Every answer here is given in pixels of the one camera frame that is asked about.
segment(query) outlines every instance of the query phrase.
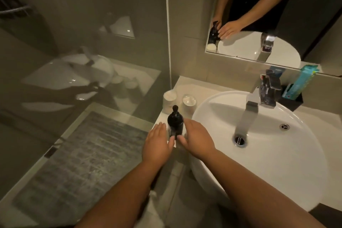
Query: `toothbrush holder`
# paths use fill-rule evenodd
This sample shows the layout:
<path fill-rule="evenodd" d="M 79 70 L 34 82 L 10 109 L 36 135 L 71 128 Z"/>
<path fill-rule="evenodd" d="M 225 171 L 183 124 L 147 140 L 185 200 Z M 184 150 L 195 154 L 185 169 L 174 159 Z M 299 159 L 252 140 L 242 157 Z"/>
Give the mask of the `toothbrush holder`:
<path fill-rule="evenodd" d="M 281 86 L 281 95 L 283 95 L 287 86 Z M 280 97 L 278 100 L 279 104 L 282 104 L 287 109 L 290 109 L 292 112 L 296 110 L 299 106 L 303 104 L 302 93 L 297 97 L 296 100 L 291 100 L 288 98 Z"/>

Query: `faucet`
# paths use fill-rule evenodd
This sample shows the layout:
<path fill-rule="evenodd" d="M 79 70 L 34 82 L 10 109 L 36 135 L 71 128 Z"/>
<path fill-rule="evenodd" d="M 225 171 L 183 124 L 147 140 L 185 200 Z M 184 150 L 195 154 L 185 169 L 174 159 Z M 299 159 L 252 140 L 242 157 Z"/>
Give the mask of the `faucet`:
<path fill-rule="evenodd" d="M 253 93 L 246 98 L 246 106 L 275 108 L 276 101 L 280 97 L 281 83 L 273 70 L 266 70 L 266 74 L 260 75 L 260 83 Z"/>
<path fill-rule="evenodd" d="M 276 39 L 275 35 L 271 33 L 262 33 L 260 38 L 261 48 L 260 54 L 257 61 L 266 62 L 268 57 L 270 56 L 274 44 L 274 40 Z"/>

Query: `sink overflow hole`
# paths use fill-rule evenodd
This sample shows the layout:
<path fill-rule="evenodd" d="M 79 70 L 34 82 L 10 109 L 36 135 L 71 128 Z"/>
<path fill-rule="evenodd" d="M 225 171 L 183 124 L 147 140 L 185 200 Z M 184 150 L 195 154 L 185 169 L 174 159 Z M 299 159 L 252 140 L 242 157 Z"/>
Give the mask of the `sink overflow hole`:
<path fill-rule="evenodd" d="M 233 143 L 237 146 L 237 147 L 240 147 L 240 148 L 243 148 L 247 145 L 247 142 L 246 140 L 240 136 L 240 135 L 235 135 L 233 137 Z"/>
<path fill-rule="evenodd" d="M 282 131 L 287 131 L 290 129 L 290 126 L 288 124 L 281 124 L 279 127 Z"/>

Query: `white countertop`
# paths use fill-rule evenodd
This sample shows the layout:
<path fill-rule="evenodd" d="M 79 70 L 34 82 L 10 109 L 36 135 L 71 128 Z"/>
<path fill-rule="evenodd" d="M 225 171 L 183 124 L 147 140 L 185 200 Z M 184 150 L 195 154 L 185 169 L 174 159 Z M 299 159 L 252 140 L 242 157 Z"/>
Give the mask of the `white countertop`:
<path fill-rule="evenodd" d="M 177 105 L 183 117 L 191 118 L 182 107 L 182 97 L 184 94 L 193 95 L 197 100 L 197 105 L 205 99 L 223 91 L 234 89 L 219 85 L 179 77 L 174 90 L 177 93 Z M 294 112 L 310 129 L 319 140 L 325 153 L 328 167 L 328 185 L 321 203 L 342 211 L 342 121 L 337 114 L 300 106 Z M 160 113 L 156 123 L 167 123 L 168 114 Z"/>

